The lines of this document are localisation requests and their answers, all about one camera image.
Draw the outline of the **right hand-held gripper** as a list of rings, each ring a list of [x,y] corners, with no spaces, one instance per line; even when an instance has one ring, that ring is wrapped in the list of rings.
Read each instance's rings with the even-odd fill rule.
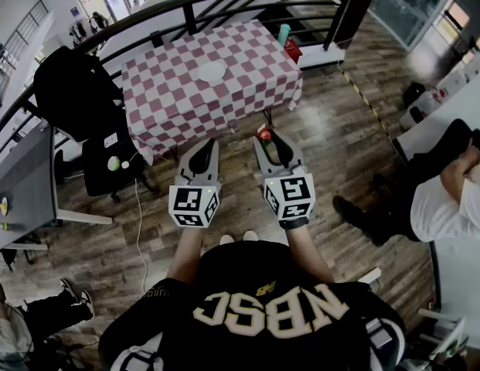
[[[309,218],[315,204],[313,176],[307,173],[301,149],[285,134],[272,131],[278,163],[271,163],[270,156],[258,137],[254,137],[257,164],[264,178],[264,199],[278,221]]]

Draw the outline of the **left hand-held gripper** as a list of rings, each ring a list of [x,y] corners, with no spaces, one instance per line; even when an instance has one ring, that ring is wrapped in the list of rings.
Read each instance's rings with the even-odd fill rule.
[[[179,163],[179,175],[169,186],[169,215],[179,227],[204,229],[212,222],[220,206],[222,183],[216,174],[219,145],[213,138],[192,146]],[[197,175],[211,175],[205,179]]]

